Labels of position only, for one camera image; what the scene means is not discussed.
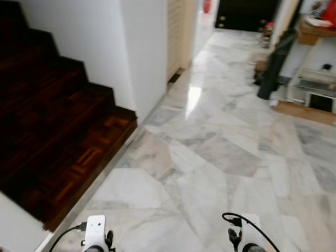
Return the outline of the tall black bag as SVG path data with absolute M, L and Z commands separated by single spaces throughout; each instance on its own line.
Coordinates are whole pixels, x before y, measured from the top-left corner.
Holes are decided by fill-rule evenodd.
M 262 70 L 262 72 L 255 77 L 254 84 L 259 86 L 257 96 L 261 99 L 270 99 L 271 93 L 278 90 L 279 74 L 286 58 L 292 50 L 292 44 L 297 38 L 295 26 L 301 16 L 302 14 L 295 14 L 287 31 L 282 34 L 280 40 L 276 43 L 276 48 L 267 57 L 266 70 Z

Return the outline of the beige louvred door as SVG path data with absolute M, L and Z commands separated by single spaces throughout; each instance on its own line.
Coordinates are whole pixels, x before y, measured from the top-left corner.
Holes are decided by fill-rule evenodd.
M 190 64 L 198 0 L 166 0 L 166 79 Z

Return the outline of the brown wooden table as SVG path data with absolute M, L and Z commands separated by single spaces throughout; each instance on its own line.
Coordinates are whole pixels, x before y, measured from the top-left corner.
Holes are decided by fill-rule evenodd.
M 336 36 L 336 29 L 333 27 L 315 27 L 301 19 L 297 28 L 299 44 L 314 46 L 321 38 L 329 38 Z

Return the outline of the dark wooden staircase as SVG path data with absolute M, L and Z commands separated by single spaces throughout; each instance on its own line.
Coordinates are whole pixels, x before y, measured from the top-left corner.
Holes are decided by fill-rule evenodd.
M 137 125 L 19 2 L 0 0 L 0 192 L 53 232 Z

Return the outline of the long wooden base board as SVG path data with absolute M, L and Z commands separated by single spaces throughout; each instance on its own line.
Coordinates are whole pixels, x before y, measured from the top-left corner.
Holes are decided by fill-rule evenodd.
M 295 103 L 271 100 L 269 103 L 272 110 L 297 118 L 302 118 L 309 121 L 319 122 L 321 124 L 336 126 L 336 115 L 328 111 L 317 110 L 304 107 Z

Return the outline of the red cloth item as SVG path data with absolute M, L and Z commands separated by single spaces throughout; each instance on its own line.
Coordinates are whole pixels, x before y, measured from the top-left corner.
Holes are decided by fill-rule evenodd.
M 328 22 L 330 27 L 336 27 L 336 0 L 329 0 L 324 5 L 321 19 Z

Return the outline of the small red white figure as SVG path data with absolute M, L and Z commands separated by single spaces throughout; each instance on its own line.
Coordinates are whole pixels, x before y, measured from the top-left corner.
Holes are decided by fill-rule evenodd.
M 272 41 L 272 36 L 274 34 L 274 26 L 275 24 L 273 22 L 267 22 L 264 24 L 262 27 L 261 33 L 261 47 L 262 48 L 269 48 L 271 41 Z

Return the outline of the white low shelf unit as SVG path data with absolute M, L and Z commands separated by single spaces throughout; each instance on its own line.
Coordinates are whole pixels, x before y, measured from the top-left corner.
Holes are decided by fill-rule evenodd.
M 314 70 L 309 68 L 313 55 L 321 46 L 324 37 L 319 37 L 311 44 L 285 86 L 284 101 L 310 107 L 312 96 L 319 96 L 331 100 L 329 112 L 336 113 L 336 75 L 328 70 Z

